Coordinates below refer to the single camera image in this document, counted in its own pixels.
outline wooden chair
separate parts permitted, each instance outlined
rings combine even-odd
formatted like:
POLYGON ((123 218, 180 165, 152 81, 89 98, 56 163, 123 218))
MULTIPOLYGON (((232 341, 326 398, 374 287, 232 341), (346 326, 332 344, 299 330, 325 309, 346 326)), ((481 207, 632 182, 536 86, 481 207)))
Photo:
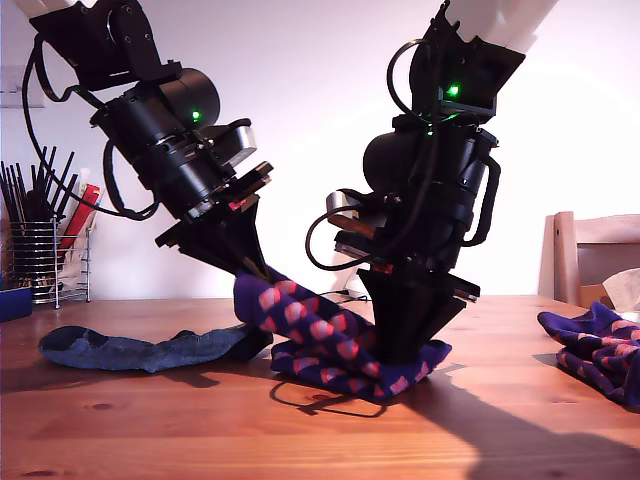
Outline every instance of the wooden chair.
POLYGON ((612 307, 602 282, 640 268, 640 215, 574 220, 573 212, 561 212, 554 230, 554 298, 585 308, 596 300, 612 307))

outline blue container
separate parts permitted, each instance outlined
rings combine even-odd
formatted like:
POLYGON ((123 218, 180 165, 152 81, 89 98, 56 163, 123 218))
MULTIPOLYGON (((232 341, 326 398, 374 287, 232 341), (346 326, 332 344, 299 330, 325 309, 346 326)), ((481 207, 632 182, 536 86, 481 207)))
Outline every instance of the blue container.
POLYGON ((30 288, 0 291, 0 323, 31 315, 31 300, 30 288))

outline white wall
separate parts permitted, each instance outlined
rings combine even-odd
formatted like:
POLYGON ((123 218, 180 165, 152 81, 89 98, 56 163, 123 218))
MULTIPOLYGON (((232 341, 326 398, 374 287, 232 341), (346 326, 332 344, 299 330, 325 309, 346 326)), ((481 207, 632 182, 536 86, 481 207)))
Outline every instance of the white wall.
MULTIPOLYGON (((330 289, 336 277, 306 259, 307 227, 330 191, 367 189, 362 154, 397 114, 385 87, 387 62, 405 41, 422 36, 439 3, 142 1, 162 58, 212 78, 222 97, 221 121, 253 120, 259 151, 250 162, 275 167, 273 182, 261 191, 265 256, 313 289, 330 289)), ((7 0, 2 17, 2 61, 23 64, 34 32, 7 0)), ((560 0, 503 89, 498 117, 487 127, 502 145, 495 152, 503 177, 493 230, 485 245, 463 251, 454 272, 479 283, 485 294, 537 292, 546 215, 637 213, 639 21, 637 0, 560 0)), ((73 82, 55 54, 47 60, 58 89, 73 82)), ((33 114, 42 143, 75 150, 100 182, 104 136, 88 127, 91 109, 74 99, 33 114)), ((2 111, 2 158, 34 160, 19 111, 2 111)), ((148 194, 122 159, 117 174, 126 201, 146 205, 148 194)), ((142 224, 106 216, 99 221, 95 298, 231 294, 230 275, 155 247, 154 238, 173 224, 168 213, 142 224)), ((325 262, 334 256, 334 234, 319 229, 314 242, 325 262)))

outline sock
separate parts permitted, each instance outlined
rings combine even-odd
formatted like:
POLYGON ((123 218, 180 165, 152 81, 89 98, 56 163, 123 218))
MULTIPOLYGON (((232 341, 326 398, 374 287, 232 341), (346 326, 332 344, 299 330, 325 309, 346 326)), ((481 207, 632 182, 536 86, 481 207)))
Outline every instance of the sock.
POLYGON ((271 269, 274 285, 239 274, 234 286, 238 319, 290 338, 271 349, 274 371, 368 400, 381 400, 417 384, 451 351, 428 342, 412 363, 384 365, 375 358, 375 327, 271 269))
POLYGON ((565 345, 558 364, 622 405, 640 406, 640 324, 620 318, 600 302, 570 319, 538 315, 545 331, 565 345))
POLYGON ((68 367, 154 373, 216 359, 248 361, 272 342, 271 333, 250 325, 212 330, 204 335, 183 330, 157 344, 67 326, 43 337, 38 348, 52 362, 68 367))

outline wood grain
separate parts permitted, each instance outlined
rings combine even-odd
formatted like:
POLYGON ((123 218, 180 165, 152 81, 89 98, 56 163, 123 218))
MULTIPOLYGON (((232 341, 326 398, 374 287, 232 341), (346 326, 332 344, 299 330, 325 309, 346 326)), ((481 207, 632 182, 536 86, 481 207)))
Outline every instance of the wood grain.
POLYGON ((640 215, 615 215, 612 217, 576 220, 578 244, 640 244, 640 215))
POLYGON ((447 360, 382 405, 275 376, 267 350, 148 375, 64 368, 36 349, 68 324, 154 342, 203 333, 237 323, 228 300, 40 310, 2 325, 2 478, 637 478, 640 416, 556 368, 543 310, 583 311, 541 297, 470 305, 438 335, 447 360))

